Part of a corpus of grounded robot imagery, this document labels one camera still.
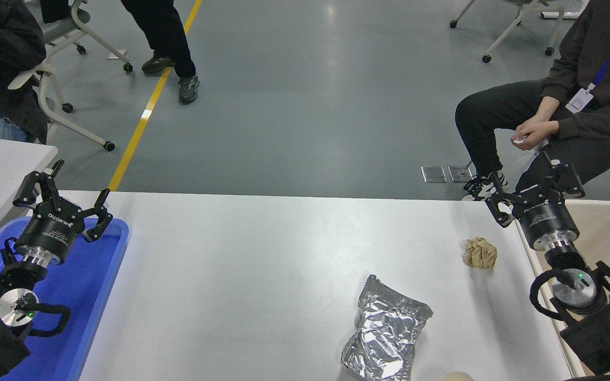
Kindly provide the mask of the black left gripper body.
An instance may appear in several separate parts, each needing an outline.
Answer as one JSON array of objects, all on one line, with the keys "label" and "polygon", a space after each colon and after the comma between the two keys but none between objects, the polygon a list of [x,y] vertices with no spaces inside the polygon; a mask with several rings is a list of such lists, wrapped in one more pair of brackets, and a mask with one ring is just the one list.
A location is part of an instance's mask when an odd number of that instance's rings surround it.
[{"label": "black left gripper body", "polygon": [[53,206],[51,200],[39,203],[16,241],[16,252],[28,255],[38,248],[64,262],[78,234],[85,229],[82,220],[70,217],[79,211],[78,205],[65,198],[59,200],[58,206]]}]

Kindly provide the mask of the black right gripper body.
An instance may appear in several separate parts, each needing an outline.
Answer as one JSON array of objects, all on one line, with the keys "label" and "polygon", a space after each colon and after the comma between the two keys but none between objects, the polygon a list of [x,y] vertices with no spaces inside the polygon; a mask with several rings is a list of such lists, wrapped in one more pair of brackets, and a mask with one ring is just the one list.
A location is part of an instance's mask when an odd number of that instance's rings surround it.
[{"label": "black right gripper body", "polygon": [[513,206],[512,211],[531,248],[558,248],[573,244],[579,237],[561,192],[532,197],[528,205]]}]

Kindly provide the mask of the person's left hand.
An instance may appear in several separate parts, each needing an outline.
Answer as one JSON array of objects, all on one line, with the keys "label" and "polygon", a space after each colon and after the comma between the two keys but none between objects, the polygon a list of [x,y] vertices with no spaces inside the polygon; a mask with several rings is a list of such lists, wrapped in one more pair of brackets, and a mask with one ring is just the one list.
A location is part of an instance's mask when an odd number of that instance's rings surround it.
[{"label": "person's left hand", "polygon": [[542,142],[545,138],[557,133],[559,123],[557,121],[548,121],[543,123],[539,128],[535,129],[532,134],[527,137],[516,137],[515,133],[510,138],[512,144],[521,150],[532,150]]}]

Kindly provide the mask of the person's right hand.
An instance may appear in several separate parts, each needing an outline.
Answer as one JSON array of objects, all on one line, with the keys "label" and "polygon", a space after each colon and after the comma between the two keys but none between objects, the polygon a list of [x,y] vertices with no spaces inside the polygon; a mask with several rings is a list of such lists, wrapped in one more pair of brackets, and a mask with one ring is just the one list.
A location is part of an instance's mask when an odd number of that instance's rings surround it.
[{"label": "person's right hand", "polygon": [[535,115],[530,117],[527,119],[527,121],[524,121],[516,128],[515,136],[518,138],[527,137],[528,135],[532,134],[535,129],[539,128],[543,123],[548,121],[549,118],[543,115]]}]

